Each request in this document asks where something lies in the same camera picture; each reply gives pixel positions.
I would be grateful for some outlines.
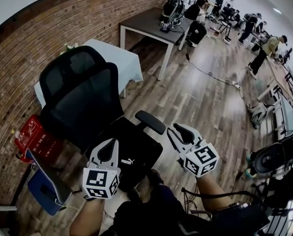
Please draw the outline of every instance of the person in beige shirt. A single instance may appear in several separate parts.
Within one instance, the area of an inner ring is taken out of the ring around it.
[[[265,58],[272,54],[275,54],[276,48],[279,46],[279,43],[286,44],[288,41],[288,38],[286,36],[282,37],[271,37],[268,39],[268,41],[262,46],[260,49],[260,52],[258,56],[249,63],[248,68],[251,70],[250,74],[254,77],[254,79],[257,79],[256,74],[258,73],[259,68],[263,64]]]

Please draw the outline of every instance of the table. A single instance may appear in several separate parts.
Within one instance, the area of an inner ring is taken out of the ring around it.
[[[184,31],[184,37],[178,48],[179,50],[181,50],[185,42],[186,36],[188,34],[189,27],[191,23],[193,22],[193,20],[184,18],[183,21],[181,22],[181,25],[180,25],[181,27],[177,27],[177,26],[174,27],[175,31],[170,31],[169,33],[162,32],[160,31],[161,29],[160,22],[158,21],[162,11],[163,10],[159,8],[152,8],[119,23],[120,24],[120,47],[123,49],[125,49],[126,30],[131,30],[131,31],[140,33],[142,35],[164,42],[168,45],[166,54],[164,56],[164,60],[162,63],[162,67],[160,70],[160,74],[158,76],[159,81],[163,79],[164,72],[165,72],[174,44],[180,39]]]
[[[287,98],[287,100],[293,101],[293,94],[290,90],[289,83],[285,79],[286,73],[283,67],[275,64],[274,61],[269,57],[267,57],[267,60],[272,71],[273,78],[268,84],[268,88],[262,94],[260,94],[257,99],[261,100],[267,93],[278,86],[282,90],[283,95]]]
[[[83,45],[94,48],[106,62],[114,63],[118,68],[118,92],[123,92],[123,97],[126,97],[126,85],[130,80],[135,82],[142,81],[142,72],[138,55],[126,51],[114,45],[110,45],[96,39],[90,39]],[[34,90],[38,101],[42,108],[46,105],[42,88],[38,82],[34,86]]]

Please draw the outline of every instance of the white table leg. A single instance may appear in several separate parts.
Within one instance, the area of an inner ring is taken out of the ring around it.
[[[120,48],[125,49],[126,28],[120,26]]]
[[[257,98],[258,100],[261,100],[267,93],[269,93],[277,84],[275,82],[272,82],[269,87],[264,90],[264,92],[262,94],[259,95],[259,97]]]
[[[159,76],[157,78],[159,81],[161,81],[163,79],[164,72],[165,72],[168,60],[170,59],[170,55],[171,55],[173,46],[174,46],[173,43],[169,43],[168,46],[167,46],[167,50],[166,50],[166,54],[165,54],[165,57],[164,57],[164,60],[163,60],[161,70],[160,70],[160,74],[159,74]]]
[[[190,26],[185,30],[185,36],[182,38],[181,43],[180,43],[180,45],[178,47],[178,50],[182,49],[182,46],[184,45],[184,42],[185,42],[185,39],[186,39],[186,36],[187,36],[187,34],[189,32],[189,29],[190,29]]]

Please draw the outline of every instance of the wooden floor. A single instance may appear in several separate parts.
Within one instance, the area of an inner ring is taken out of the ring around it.
[[[232,44],[228,46],[221,41],[221,36],[217,39],[206,36],[196,49],[189,48],[190,61],[199,69],[212,72],[217,78],[223,76],[236,80],[239,75],[238,83],[242,86],[241,93],[245,101],[235,87],[213,79],[190,64],[185,58],[187,46],[182,51],[173,49],[164,79],[158,81],[157,76],[166,45],[155,40],[146,41],[135,50],[140,58],[144,81],[130,82],[127,97],[121,99],[125,116],[134,123],[137,123],[134,114],[138,110],[145,110],[158,117],[167,127],[177,122],[198,129],[220,155],[221,160],[213,174],[226,192],[232,191],[237,173],[246,168],[246,155],[272,142],[270,118],[263,122],[261,129],[255,130],[245,107],[248,102],[254,104],[257,96],[265,89],[266,81],[269,80],[269,75],[266,74],[268,64],[265,63],[259,72],[262,79],[255,81],[246,69],[242,70],[254,55],[237,44],[236,31],[231,32],[231,38]],[[220,56],[224,56],[220,61],[224,65],[225,73],[218,61]],[[180,190],[182,187],[193,190],[195,178],[185,173],[176,162],[178,155],[166,134],[160,136],[153,131],[148,133],[164,148],[154,168],[160,172],[164,183],[172,189],[175,196],[183,202]],[[85,159],[80,156],[78,149],[67,144],[58,165],[65,166],[61,177],[75,190],[79,188],[78,179],[84,163]],[[251,190],[251,183],[243,175],[235,183],[234,189]],[[144,179],[137,189],[143,200],[147,201],[147,180]],[[241,196],[233,198],[237,201],[245,200]],[[106,202],[105,211],[114,216],[116,209],[125,200],[125,194],[118,191],[112,200]],[[202,208],[200,199],[197,198],[195,201]],[[77,194],[67,205],[81,208],[83,203],[82,194]],[[49,216],[34,200],[26,186],[16,206],[18,211],[14,221],[21,236],[33,233],[45,236],[68,235],[70,223],[77,213],[77,210],[68,208],[56,216]],[[104,216],[102,231],[112,222],[112,219]]]

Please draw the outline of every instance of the cap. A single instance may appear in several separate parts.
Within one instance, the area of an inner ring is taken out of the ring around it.
[[[283,37],[283,39],[284,39],[284,43],[287,44],[287,42],[288,42],[288,38],[287,38],[285,35],[283,35],[282,37]]]

